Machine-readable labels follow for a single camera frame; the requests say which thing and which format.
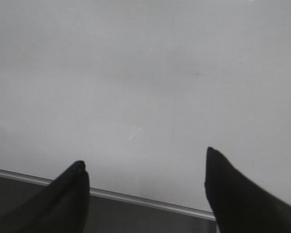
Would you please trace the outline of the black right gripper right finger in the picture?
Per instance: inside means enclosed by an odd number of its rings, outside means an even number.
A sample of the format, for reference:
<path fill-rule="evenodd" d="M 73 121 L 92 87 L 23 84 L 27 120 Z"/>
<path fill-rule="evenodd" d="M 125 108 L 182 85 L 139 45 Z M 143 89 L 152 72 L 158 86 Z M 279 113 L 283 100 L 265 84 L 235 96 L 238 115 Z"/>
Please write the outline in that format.
<path fill-rule="evenodd" d="M 222 233 L 291 233 L 291 205 L 259 187 L 208 147 L 205 193 Z"/>

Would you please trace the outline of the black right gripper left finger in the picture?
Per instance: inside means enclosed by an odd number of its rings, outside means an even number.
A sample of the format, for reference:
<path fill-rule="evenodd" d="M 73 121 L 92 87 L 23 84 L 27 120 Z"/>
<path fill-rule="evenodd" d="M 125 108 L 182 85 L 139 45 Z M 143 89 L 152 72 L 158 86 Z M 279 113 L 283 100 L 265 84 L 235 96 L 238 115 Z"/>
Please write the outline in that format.
<path fill-rule="evenodd" d="M 89 198 L 85 162 L 75 161 L 35 196 L 0 216 L 0 233 L 81 233 Z"/>

